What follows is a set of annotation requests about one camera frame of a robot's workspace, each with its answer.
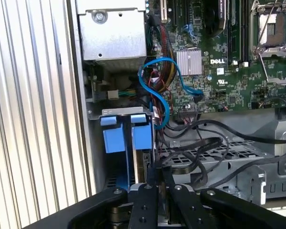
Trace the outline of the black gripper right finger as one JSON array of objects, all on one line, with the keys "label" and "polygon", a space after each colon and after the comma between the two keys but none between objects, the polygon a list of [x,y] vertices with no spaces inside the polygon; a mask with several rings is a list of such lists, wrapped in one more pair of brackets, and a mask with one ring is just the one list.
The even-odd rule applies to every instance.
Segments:
[{"label": "black gripper right finger", "polygon": [[170,167],[162,173],[188,229],[286,229],[284,216],[214,188],[197,195],[174,182]]}]

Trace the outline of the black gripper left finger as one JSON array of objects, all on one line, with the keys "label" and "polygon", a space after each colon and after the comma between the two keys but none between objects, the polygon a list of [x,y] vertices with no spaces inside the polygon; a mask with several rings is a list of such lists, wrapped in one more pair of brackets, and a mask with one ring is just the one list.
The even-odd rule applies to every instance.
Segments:
[{"label": "black gripper left finger", "polygon": [[137,189],[107,188],[89,198],[36,221],[29,229],[109,229],[125,223],[129,229],[158,227],[158,187],[155,170],[148,169],[148,182]]}]

